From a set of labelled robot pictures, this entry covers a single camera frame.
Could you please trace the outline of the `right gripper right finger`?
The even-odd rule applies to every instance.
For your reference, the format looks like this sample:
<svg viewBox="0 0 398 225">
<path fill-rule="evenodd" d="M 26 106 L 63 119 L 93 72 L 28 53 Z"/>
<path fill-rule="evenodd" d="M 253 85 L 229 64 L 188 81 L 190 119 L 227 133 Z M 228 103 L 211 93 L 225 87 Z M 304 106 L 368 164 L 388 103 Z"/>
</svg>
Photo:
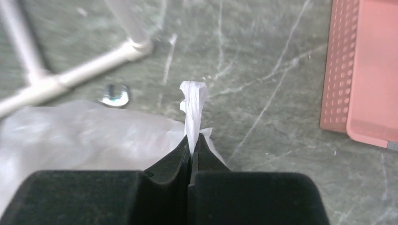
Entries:
<svg viewBox="0 0 398 225">
<path fill-rule="evenodd" d="M 190 225 L 328 225 L 320 192 L 297 172 L 233 172 L 199 135 L 188 185 Z"/>
</svg>

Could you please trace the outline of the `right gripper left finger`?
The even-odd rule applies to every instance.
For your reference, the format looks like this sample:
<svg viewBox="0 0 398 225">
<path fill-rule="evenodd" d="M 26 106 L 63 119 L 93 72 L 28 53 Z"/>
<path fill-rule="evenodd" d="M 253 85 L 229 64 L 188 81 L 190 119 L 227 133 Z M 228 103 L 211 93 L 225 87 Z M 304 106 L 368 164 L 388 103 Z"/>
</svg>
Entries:
<svg viewBox="0 0 398 225">
<path fill-rule="evenodd" d="M 143 171 L 42 170 L 19 187 L 3 225 L 184 225 L 187 138 Z"/>
</svg>

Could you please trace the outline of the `white plastic bag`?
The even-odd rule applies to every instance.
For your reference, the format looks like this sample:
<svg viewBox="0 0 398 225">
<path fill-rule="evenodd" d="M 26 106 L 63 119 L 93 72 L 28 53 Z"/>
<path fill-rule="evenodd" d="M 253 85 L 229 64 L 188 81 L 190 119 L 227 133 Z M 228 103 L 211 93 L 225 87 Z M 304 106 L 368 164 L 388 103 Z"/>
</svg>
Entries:
<svg viewBox="0 0 398 225">
<path fill-rule="evenodd" d="M 190 151 L 203 134 L 212 153 L 211 128 L 201 129 L 208 90 L 183 81 L 185 121 L 139 111 L 107 108 L 88 100 L 28 107 L 0 124 L 0 209 L 19 185 L 39 170 L 144 170 L 187 137 Z"/>
</svg>

